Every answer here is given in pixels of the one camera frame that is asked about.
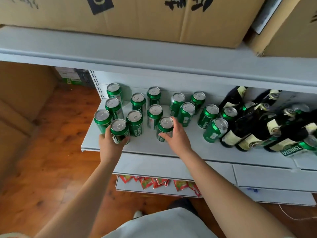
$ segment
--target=black label on box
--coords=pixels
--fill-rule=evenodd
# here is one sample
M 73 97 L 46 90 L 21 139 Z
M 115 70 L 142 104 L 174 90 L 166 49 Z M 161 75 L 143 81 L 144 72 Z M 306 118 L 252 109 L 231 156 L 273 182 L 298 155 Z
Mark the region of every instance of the black label on box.
M 94 15 L 114 8 L 112 0 L 87 0 Z

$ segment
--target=cardboard box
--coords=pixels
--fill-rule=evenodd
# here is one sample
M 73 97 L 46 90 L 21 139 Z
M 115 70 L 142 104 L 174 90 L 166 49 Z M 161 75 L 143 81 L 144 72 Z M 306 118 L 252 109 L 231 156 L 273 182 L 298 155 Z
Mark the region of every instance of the cardboard box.
M 237 47 L 263 2 L 0 0 L 0 24 Z
M 263 30 L 245 41 L 257 56 L 317 58 L 316 40 L 317 0 L 282 0 Z

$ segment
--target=hardwood floor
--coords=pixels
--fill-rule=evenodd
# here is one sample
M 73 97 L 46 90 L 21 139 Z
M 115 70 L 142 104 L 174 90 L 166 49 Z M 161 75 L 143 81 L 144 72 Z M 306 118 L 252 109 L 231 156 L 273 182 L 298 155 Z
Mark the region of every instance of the hardwood floor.
M 16 170 L 0 191 L 0 234 L 21 232 L 34 236 L 79 191 L 99 163 L 98 152 L 81 152 L 100 98 L 96 90 L 68 85 L 57 88 L 40 112 L 38 133 Z M 91 238 L 99 238 L 130 220 L 138 209 L 162 211 L 176 197 L 115 190 L 113 175 Z M 191 199 L 199 215 L 219 237 L 225 237 L 203 199 Z M 299 238 L 317 235 L 317 219 L 293 221 L 278 205 L 262 204 Z M 317 216 L 317 208 L 283 205 L 292 217 Z

